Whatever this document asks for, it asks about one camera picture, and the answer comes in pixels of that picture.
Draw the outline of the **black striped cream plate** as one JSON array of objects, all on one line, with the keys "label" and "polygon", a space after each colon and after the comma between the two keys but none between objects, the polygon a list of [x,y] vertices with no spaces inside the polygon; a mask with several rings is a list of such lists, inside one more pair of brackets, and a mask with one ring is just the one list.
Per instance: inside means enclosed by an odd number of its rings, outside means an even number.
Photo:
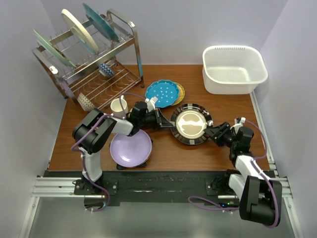
[{"label": "black striped cream plate", "polygon": [[213,126],[210,112],[198,104],[177,107],[170,117],[173,136],[187,145],[199,145],[208,139],[205,129]]}]

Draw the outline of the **blue polka dot plate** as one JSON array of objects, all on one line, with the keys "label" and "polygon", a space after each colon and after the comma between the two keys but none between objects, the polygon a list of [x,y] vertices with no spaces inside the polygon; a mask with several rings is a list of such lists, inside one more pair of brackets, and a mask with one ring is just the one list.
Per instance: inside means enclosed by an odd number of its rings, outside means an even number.
[{"label": "blue polka dot plate", "polygon": [[145,97],[151,99],[157,98],[155,106],[166,108],[176,102],[179,96],[179,89],[175,82],[171,80],[158,80],[153,82],[145,92]]}]

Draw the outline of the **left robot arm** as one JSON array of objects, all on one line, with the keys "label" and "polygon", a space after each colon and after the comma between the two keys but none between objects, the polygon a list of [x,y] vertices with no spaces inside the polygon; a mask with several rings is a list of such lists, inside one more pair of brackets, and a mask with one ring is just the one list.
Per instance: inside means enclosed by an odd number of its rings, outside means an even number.
[{"label": "left robot arm", "polygon": [[173,128],[173,124],[155,107],[153,101],[146,99],[136,102],[124,118],[93,109],[76,126],[72,133],[75,144],[71,149],[78,149],[81,153],[82,174],[87,179],[85,189],[88,192],[98,194],[103,188],[103,183],[99,180],[103,173],[100,150],[112,133],[115,137],[110,152],[126,156],[122,160],[123,167],[131,168],[132,160],[136,161],[136,166],[145,163],[152,152],[152,140],[142,130],[144,127]]}]

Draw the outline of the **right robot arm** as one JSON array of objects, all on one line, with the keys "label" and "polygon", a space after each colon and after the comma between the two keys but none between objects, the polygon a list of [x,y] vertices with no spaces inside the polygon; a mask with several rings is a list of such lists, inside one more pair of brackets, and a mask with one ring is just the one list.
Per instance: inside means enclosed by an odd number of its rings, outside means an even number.
[{"label": "right robot arm", "polygon": [[268,177],[250,152],[254,137],[252,129],[237,123],[225,122],[216,127],[206,127],[205,134],[218,146],[229,148],[229,159],[237,172],[220,184],[223,193],[234,192],[239,198],[240,218],[275,228],[280,223],[282,185]]}]

